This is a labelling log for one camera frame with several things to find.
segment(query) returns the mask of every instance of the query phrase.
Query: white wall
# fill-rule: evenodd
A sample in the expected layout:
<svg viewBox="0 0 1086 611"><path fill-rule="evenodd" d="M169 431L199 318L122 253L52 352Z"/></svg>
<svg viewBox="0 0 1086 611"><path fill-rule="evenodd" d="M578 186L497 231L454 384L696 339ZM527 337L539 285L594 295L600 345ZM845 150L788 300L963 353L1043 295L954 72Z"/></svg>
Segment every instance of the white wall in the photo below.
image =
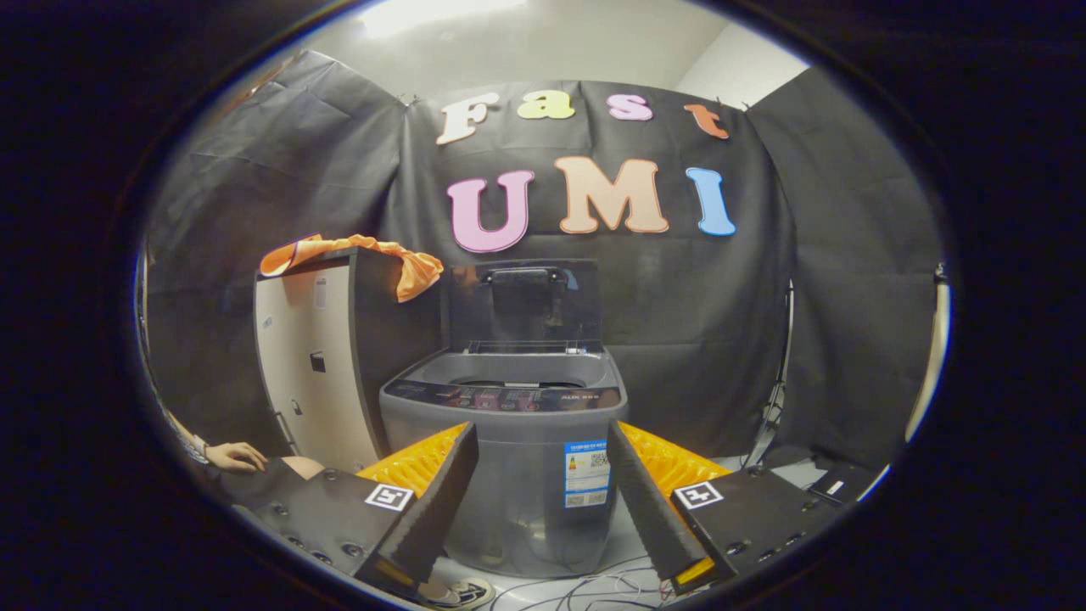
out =
<svg viewBox="0 0 1086 611"><path fill-rule="evenodd" d="M710 100L720 98L725 105L746 110L807 67L772 40L729 23L675 90Z"/></svg>
<svg viewBox="0 0 1086 611"><path fill-rule="evenodd" d="M388 38L368 36L349 16L305 46L393 94L551 79L674 89L727 23L683 0L528 0Z"/></svg>

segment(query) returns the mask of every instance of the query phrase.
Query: black curtain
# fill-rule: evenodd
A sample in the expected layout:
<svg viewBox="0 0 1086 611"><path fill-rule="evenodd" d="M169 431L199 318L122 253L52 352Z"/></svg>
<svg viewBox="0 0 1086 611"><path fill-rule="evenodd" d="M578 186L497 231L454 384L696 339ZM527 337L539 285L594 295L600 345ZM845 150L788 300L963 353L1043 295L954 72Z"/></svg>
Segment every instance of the black curtain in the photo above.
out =
<svg viewBox="0 0 1086 611"><path fill-rule="evenodd" d="M302 52L175 160L148 225L150 361L166 407L209 443L288 454L256 359L254 273L305 234L377 230L403 113L355 72Z"/></svg>
<svg viewBox="0 0 1086 611"><path fill-rule="evenodd" d="M526 93L568 93L564 119L517 115ZM487 92L490 106L476 132L441 147L441 109ZM641 96L654 115L619 120L606 100ZM686 104L719 115L728 140L709 136ZM630 402L631 424L705 456L746 453L769 397L783 344L781 304L793 250L792 219L769 155L743 112L651 87L598 81L512 82L446 92L411 104L382 238L430 252L446 264L502 258L589 257L598 260L603 342L615 357ZM669 227L636 233L601 221L591 233L559 228L567 184L556 158L591 157L614 180L629 158L659 167L656 190ZM731 236L698 228L702 207L689 167L718 171ZM453 239L449 186L484 178L483 227L505 222L506 193L495 178L530 169L528 231L513 246L473 253Z"/></svg>
<svg viewBox="0 0 1086 611"><path fill-rule="evenodd" d="M767 463L798 448L881 469L904 446L926 370L945 256L937 195L822 69L747 116L796 221L787 400Z"/></svg>
<svg viewBox="0 0 1086 611"><path fill-rule="evenodd" d="M568 92L574 115L517 116L525 93L539 89ZM441 109L487 91L501 101L476 133L439 147ZM643 97L654 117L615 118L606 104L613 93ZM729 139L703 131L685 104L717 113ZM667 231L601 222L594 233L563 232L567 189L554 161L566 155L590 156L611 180L626 160L655 162ZM734 234L698 229L689 167L723 177ZM495 179L513 169L535 175L527 236L501 252L464 250L453 239L445 190L487 179L481 218L495 228L505 221ZM624 379L631 422L708 456L750 447L780 359L793 229L769 155L741 111L583 81L504 84L404 106L306 52L202 132L160 201L150 229L152 365L168 407L209 441L240 437L281 449L255 358L251 284L266 251L319 231L399 241L446 265L596 258L603 341Z"/></svg>

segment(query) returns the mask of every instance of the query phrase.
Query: energy label sticker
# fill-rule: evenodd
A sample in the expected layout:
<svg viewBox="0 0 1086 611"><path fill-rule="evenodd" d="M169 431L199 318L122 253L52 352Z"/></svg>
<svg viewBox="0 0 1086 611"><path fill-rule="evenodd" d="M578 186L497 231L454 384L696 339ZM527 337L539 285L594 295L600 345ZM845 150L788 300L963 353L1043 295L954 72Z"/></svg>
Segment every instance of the energy label sticker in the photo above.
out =
<svg viewBox="0 0 1086 611"><path fill-rule="evenodd" d="M607 441L566 444L566 509L607 502L610 463Z"/></svg>

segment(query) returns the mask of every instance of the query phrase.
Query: cabinet door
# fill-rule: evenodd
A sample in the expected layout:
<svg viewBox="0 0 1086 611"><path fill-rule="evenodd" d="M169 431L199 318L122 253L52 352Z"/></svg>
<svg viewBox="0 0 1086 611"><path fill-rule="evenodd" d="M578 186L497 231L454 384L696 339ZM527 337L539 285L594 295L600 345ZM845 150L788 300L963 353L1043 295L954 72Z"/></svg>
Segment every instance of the cabinet door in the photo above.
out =
<svg viewBox="0 0 1086 611"><path fill-rule="evenodd" d="M264 385L280 425L300 455L353 471L377 462L377 453L352 360L345 263L260 280L254 310Z"/></svg>

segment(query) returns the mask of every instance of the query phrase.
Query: orange foam pad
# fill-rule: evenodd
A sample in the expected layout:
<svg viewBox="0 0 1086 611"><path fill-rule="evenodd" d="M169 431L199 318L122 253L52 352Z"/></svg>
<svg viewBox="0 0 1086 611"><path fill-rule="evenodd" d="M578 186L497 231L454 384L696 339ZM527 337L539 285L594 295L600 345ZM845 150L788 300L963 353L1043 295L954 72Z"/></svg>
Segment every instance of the orange foam pad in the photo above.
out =
<svg viewBox="0 0 1086 611"><path fill-rule="evenodd" d="M675 488L700 484L731 473L711 460L699 457L652 433L630 427L624 422L619 422L618 425L673 511L675 508L671 502L671 493Z"/></svg>
<svg viewBox="0 0 1086 611"><path fill-rule="evenodd" d="M421 497L422 493L430 486L430 482L433 482L434 476L437 476L445 457L453 449L456 438L467 425L466 422L457 424L412 444L363 469L355 475L381 484L411 488L415 492L416 497Z"/></svg>
<svg viewBox="0 0 1086 611"><path fill-rule="evenodd" d="M400 303L418 296L424 290L433 285L441 277L441 271L445 269L435 256L425 252L412 252L394 241L377 241L375 238L358 233L349 238L326 240L320 237L320 233L313 233L265 254L264 258L261 259L261 275L278 276L320 253L351 247L352 245L376 250L403 259L403 271L400 276L400 283L396 285L396 300Z"/></svg>

